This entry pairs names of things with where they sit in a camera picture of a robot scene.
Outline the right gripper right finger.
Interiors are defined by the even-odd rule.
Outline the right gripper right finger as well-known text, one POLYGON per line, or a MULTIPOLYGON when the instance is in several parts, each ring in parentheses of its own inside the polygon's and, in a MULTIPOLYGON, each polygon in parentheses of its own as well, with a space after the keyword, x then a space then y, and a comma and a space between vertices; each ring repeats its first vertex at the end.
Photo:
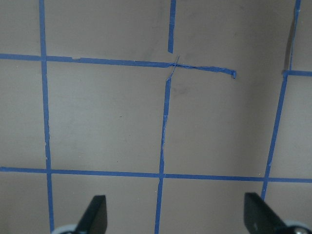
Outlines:
POLYGON ((284 222, 257 193, 244 194, 244 225, 250 234, 310 234, 299 223, 284 222))

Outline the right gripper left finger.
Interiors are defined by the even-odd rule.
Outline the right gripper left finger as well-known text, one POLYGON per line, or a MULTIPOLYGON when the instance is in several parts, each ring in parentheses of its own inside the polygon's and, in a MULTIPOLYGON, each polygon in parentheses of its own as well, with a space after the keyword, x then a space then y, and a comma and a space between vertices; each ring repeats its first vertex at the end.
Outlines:
POLYGON ((105 195, 92 198, 78 224, 56 228, 53 234, 105 234, 107 231, 107 203, 105 195))

